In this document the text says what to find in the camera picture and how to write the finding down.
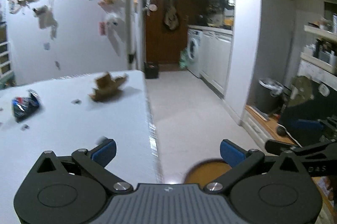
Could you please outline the crushed blue Pepsi can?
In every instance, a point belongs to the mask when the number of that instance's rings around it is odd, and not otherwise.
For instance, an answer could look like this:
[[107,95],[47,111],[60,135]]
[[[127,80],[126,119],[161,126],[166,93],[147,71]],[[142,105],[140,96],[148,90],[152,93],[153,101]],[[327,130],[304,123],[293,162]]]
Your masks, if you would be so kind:
[[15,97],[11,101],[13,116],[16,122],[29,118],[41,106],[38,94],[33,90],[29,90],[28,93],[28,97]]

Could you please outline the brown rimmed trash bin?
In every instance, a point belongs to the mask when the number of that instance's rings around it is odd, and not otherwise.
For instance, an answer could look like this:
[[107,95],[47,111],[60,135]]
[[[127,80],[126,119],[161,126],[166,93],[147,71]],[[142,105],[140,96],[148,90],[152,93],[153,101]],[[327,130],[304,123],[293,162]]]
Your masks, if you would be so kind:
[[185,175],[184,184],[199,184],[201,188],[231,169],[222,159],[210,159],[197,163]]

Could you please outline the dark grey trash can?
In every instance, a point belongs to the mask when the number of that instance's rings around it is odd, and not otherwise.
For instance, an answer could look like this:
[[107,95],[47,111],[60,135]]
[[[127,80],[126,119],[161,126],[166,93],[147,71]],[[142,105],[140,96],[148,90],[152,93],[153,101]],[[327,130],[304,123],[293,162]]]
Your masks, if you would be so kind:
[[282,97],[283,85],[271,78],[262,78],[258,81],[255,91],[255,106],[264,114],[271,113]]

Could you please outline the torn brown cardboard box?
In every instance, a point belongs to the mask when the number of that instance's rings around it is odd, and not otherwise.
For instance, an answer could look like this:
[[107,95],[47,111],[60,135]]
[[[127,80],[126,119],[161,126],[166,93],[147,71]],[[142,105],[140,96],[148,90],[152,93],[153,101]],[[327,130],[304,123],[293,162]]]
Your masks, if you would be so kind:
[[95,87],[92,88],[92,93],[89,97],[94,102],[103,102],[120,91],[120,87],[128,80],[128,75],[112,77],[109,72],[106,72],[101,77],[95,78]]

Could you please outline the black crate on floor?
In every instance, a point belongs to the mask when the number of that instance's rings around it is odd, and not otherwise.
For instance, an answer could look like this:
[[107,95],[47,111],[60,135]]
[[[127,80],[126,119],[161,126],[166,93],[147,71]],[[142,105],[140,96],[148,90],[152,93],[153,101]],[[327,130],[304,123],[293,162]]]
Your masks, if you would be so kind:
[[144,74],[146,79],[159,78],[159,65],[154,62],[144,63]]

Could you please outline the green plastic bag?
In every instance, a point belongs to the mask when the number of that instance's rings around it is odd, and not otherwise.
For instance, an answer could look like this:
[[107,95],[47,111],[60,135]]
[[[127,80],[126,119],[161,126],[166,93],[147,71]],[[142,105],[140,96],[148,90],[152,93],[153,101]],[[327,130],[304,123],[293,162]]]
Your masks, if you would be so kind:
[[179,57],[179,69],[180,70],[187,69],[187,59],[188,59],[187,49],[185,48],[180,52],[180,57]]

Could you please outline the white kitchen cabinets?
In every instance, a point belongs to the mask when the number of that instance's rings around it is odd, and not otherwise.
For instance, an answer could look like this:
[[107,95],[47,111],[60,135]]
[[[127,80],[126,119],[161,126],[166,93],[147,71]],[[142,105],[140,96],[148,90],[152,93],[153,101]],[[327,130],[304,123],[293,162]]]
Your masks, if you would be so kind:
[[233,36],[203,31],[201,76],[222,98],[226,92]]

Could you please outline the white drawer storage unit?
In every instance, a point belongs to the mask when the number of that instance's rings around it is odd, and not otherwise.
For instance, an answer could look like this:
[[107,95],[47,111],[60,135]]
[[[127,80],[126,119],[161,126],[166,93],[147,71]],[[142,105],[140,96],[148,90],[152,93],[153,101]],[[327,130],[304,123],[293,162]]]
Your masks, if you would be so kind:
[[1,79],[12,73],[11,57],[10,57],[10,42],[7,39],[7,24],[1,22],[0,28],[0,73]]

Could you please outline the brown wooden door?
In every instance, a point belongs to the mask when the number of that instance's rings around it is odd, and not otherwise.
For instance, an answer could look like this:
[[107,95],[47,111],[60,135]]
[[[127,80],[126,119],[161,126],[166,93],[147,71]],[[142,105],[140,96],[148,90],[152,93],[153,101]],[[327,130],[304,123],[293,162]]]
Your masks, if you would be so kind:
[[187,44],[188,0],[153,0],[156,11],[144,16],[146,62],[178,63]]

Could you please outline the white washing machine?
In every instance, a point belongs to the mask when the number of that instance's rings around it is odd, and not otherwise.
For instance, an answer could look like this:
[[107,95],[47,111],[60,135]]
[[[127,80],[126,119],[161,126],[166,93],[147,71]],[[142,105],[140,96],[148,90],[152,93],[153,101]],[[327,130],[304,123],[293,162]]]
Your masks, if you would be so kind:
[[187,31],[187,69],[200,78],[201,44],[203,32],[197,29]]

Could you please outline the white plush sheep decoration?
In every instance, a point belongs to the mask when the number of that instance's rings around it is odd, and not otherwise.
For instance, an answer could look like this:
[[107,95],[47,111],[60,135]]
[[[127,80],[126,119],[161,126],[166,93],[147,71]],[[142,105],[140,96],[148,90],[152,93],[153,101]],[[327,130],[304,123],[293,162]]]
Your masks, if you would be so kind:
[[119,24],[120,16],[115,13],[109,13],[106,15],[105,22],[106,26],[117,26]]

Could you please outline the bag hanging on door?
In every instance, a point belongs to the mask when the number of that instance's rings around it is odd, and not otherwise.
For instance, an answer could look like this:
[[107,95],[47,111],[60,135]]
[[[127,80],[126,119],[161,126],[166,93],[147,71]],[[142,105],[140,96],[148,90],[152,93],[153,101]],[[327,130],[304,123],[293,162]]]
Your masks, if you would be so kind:
[[164,13],[163,24],[165,28],[171,32],[180,26],[180,19],[175,7],[175,0],[168,0],[168,6]]

